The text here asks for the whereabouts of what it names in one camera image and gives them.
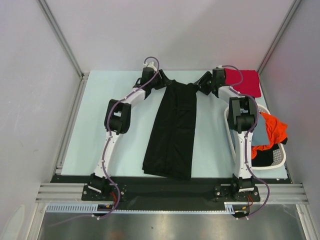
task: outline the orange cloth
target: orange cloth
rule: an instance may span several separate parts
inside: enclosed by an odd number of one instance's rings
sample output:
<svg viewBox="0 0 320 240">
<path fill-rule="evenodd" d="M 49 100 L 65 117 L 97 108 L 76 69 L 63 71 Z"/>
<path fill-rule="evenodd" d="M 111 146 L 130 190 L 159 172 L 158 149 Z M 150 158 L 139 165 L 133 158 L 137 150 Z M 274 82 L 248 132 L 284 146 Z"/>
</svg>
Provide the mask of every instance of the orange cloth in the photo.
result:
<svg viewBox="0 0 320 240">
<path fill-rule="evenodd" d="M 286 134 L 287 124 L 280 122 L 278 118 L 270 114 L 260 112 L 265 119 L 266 132 L 268 134 L 270 145 L 254 146 L 251 151 L 251 158 L 257 156 L 257 150 L 263 151 L 273 147 L 274 144 L 279 144 L 285 140 L 288 135 Z"/>
</svg>

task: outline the metal floor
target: metal floor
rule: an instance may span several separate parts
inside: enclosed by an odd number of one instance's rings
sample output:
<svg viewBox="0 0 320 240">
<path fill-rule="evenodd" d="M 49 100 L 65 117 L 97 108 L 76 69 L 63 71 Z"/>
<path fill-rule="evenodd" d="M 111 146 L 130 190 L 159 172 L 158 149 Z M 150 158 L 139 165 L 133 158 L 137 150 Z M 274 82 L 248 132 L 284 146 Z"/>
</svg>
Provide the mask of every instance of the metal floor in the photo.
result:
<svg viewBox="0 0 320 240">
<path fill-rule="evenodd" d="M 249 220 L 231 215 L 115 213 L 107 219 L 46 213 L 38 240 L 305 240 L 295 205 L 267 205 Z"/>
</svg>

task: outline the clothing pile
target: clothing pile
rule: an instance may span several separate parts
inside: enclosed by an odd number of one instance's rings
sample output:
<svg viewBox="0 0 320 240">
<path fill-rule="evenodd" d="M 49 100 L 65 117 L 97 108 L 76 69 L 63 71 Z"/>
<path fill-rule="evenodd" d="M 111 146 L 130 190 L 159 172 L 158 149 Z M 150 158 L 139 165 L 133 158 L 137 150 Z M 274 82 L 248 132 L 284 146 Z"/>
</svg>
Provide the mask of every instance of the clothing pile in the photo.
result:
<svg viewBox="0 0 320 240">
<path fill-rule="evenodd" d="M 258 122 L 265 122 L 257 124 L 253 134 L 256 138 L 260 138 L 263 144 L 252 145 L 252 166 L 253 167 L 267 167 L 274 163 L 274 151 L 279 149 L 279 144 L 286 144 L 288 135 L 286 129 L 287 124 L 280 122 L 275 116 L 261 112 Z"/>
</svg>

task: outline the white wall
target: white wall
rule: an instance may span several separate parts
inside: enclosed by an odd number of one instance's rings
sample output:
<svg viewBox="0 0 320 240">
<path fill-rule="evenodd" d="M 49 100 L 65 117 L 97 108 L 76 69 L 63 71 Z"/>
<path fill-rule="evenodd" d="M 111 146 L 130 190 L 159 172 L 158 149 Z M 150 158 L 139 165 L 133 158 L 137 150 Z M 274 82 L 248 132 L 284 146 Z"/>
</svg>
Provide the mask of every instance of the white wall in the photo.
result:
<svg viewBox="0 0 320 240">
<path fill-rule="evenodd" d="M 274 115 L 288 123 L 287 164 L 320 228 L 320 1 L 302 1 L 262 72 Z"/>
<path fill-rule="evenodd" d="M 257 69 L 293 0 L 47 0 L 81 69 Z"/>
<path fill-rule="evenodd" d="M 30 224 L 39 185 L 53 169 L 79 78 L 37 1 L 2 0 L 0 26 L 1 236 L 19 205 L 25 205 L 22 232 Z"/>
</svg>

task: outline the gray cloth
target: gray cloth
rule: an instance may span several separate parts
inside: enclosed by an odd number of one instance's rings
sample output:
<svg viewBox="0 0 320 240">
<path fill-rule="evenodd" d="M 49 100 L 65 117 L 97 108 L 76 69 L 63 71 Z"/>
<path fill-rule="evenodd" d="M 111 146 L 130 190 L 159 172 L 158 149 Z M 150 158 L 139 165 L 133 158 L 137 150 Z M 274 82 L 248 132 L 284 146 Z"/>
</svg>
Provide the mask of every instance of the gray cloth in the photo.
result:
<svg viewBox="0 0 320 240">
<path fill-rule="evenodd" d="M 235 147 L 235 136 L 232 132 L 230 132 L 233 146 Z M 258 123 L 253 130 L 252 136 L 252 144 L 254 146 L 262 146 L 262 145 L 270 145 L 267 128 L 266 128 L 266 120 L 259 113 Z"/>
</svg>

